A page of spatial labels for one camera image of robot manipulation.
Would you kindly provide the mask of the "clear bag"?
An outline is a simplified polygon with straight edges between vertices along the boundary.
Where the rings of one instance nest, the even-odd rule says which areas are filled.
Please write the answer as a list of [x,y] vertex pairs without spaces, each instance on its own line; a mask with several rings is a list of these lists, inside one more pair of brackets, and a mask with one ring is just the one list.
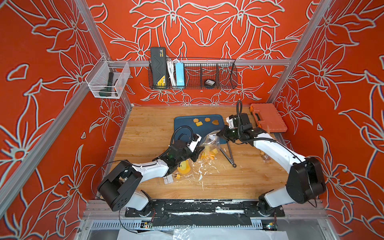
[[201,147],[204,147],[203,151],[200,153],[200,160],[209,161],[215,160],[220,151],[220,137],[217,136],[219,131],[213,131],[207,134]]

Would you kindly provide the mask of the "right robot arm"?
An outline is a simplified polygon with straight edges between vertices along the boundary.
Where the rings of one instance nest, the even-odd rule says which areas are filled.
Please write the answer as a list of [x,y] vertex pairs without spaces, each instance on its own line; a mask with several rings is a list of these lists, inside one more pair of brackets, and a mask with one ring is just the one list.
[[317,158],[304,157],[273,139],[265,130],[253,127],[237,101],[236,114],[229,116],[227,125],[218,136],[235,144],[249,144],[275,160],[286,172],[286,185],[259,196],[258,212],[268,217],[275,209],[291,203],[304,204],[326,191],[322,164]]

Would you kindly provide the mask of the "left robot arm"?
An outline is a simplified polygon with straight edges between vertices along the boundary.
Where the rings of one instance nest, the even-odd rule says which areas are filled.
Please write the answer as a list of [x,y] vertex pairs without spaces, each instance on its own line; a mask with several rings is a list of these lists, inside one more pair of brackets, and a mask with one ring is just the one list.
[[167,150],[156,159],[144,164],[120,161],[104,177],[97,190],[112,211],[130,208],[146,216],[153,210],[154,201],[145,191],[138,191],[138,186],[148,180],[173,174],[188,160],[195,162],[204,150],[200,146],[201,140],[202,137],[194,133],[191,127],[181,126],[174,131]]

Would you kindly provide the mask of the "bag with yellow duck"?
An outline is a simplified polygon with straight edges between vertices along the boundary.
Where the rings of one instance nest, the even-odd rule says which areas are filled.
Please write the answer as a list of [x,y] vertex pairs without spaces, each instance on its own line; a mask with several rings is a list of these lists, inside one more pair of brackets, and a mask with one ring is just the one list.
[[192,182],[194,180],[194,173],[192,171],[192,160],[188,159],[183,162],[181,162],[176,170],[166,176],[160,179],[161,185],[186,185]]

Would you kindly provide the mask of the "dark blue tray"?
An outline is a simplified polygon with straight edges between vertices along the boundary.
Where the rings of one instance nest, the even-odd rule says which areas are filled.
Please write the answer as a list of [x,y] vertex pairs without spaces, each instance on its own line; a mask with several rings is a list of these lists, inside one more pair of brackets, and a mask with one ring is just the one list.
[[[193,120],[197,118],[199,122],[202,122],[202,126],[197,126]],[[210,122],[205,122],[205,118],[210,118]],[[214,125],[212,122],[214,120],[219,121],[219,125]],[[174,119],[174,130],[178,129],[180,126],[189,126],[195,134],[199,134],[202,139],[209,133],[221,130],[224,127],[224,119],[221,115],[195,115],[195,116],[181,116]]]

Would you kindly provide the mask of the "black metal tongs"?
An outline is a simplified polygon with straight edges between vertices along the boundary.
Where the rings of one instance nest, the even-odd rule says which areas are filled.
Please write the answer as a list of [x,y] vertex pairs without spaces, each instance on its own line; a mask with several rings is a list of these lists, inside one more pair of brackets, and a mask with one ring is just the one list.
[[222,147],[220,147],[220,151],[224,155],[224,157],[229,161],[229,163],[232,165],[232,167],[236,168],[237,165],[236,165],[236,163],[234,161],[234,158],[233,158],[233,154],[232,154],[232,149],[231,149],[230,143],[227,142],[226,144],[227,144],[227,148],[223,149]]

